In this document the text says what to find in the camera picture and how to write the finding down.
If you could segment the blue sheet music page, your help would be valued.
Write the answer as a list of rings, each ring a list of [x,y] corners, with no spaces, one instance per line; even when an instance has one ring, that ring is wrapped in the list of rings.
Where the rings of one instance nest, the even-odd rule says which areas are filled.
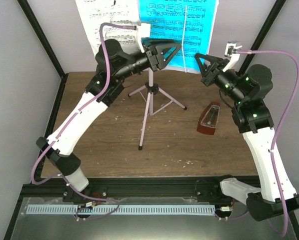
[[[151,25],[152,39],[170,39],[181,44],[181,50],[168,69],[199,73],[195,54],[208,54],[218,0],[140,0],[139,16]]]

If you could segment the red wooden metronome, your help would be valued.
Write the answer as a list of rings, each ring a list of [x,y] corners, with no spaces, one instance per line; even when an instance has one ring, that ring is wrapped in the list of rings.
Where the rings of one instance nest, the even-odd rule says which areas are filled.
[[[221,104],[217,101],[212,101],[201,113],[197,122],[196,131],[204,134],[213,136],[215,134]]]

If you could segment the white sheet music page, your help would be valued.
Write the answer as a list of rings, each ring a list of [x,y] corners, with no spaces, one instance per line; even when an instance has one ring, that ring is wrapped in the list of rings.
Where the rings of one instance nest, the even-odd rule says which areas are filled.
[[[122,26],[140,24],[137,0],[77,0],[75,3],[94,55],[98,53],[101,45],[99,30],[102,23]],[[104,40],[117,40],[128,54],[139,50],[135,30],[104,26],[102,34]]]

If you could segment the clear plastic metronome cover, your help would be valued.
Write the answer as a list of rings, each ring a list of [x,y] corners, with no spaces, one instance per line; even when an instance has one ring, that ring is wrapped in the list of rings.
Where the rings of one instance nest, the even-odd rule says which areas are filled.
[[[220,107],[218,105],[212,104],[207,108],[205,115],[200,121],[200,125],[203,127],[208,127],[215,129],[218,123]]]

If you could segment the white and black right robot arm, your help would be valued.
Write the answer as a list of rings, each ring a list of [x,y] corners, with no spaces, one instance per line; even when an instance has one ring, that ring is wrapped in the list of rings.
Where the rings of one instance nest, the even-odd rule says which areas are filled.
[[[276,144],[279,127],[274,126],[264,103],[273,88],[271,70],[254,64],[239,76],[231,69],[234,58],[196,53],[195,60],[203,84],[216,85],[233,100],[232,119],[250,149],[260,182],[257,188],[234,177],[226,178],[211,189],[212,197],[219,202],[227,197],[238,200],[258,222],[299,209],[299,194],[289,180]]]

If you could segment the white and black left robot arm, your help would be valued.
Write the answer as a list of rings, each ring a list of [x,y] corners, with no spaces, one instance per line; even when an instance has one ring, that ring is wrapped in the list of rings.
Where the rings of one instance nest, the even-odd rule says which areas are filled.
[[[92,190],[81,169],[81,160],[73,150],[89,128],[124,90],[125,79],[144,70],[163,70],[181,49],[171,39],[150,39],[134,53],[123,51],[116,39],[107,39],[95,56],[96,72],[85,88],[80,101],[66,120],[48,137],[39,137],[36,145],[51,163],[74,187],[74,196],[80,202],[88,201]]]

